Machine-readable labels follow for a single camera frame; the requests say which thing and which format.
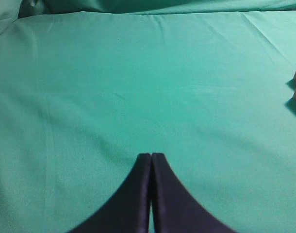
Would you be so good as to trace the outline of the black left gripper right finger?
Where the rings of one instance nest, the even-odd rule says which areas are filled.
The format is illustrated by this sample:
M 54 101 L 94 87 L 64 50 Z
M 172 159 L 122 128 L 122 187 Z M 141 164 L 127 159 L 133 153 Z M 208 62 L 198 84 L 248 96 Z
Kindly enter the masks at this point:
M 233 233 L 187 191 L 163 153 L 152 154 L 151 202 L 156 233 Z

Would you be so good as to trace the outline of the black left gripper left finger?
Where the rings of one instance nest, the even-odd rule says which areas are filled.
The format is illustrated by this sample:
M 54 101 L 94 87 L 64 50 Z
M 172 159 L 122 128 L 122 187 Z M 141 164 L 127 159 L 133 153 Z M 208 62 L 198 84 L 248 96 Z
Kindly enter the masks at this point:
M 116 192 L 71 233 L 147 233 L 151 155 L 141 153 Z

